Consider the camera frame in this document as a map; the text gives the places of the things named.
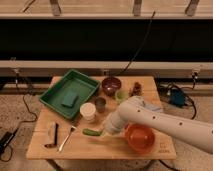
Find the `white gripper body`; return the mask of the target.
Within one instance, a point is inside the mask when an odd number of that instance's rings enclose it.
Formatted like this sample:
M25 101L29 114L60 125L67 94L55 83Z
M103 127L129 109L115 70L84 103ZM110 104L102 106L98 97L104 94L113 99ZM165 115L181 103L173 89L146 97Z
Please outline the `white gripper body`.
M111 113L104 121L104 129L107 133L114 135L119 134L124 128L124 121L116 113Z

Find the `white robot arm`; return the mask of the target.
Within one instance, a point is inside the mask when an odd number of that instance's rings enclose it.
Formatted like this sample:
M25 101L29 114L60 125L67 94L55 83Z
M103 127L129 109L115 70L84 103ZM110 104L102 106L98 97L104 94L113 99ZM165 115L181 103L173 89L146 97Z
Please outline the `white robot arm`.
M213 154L213 124L153 111L141 96L123 101L104 122L109 134L118 134L129 123L143 124Z

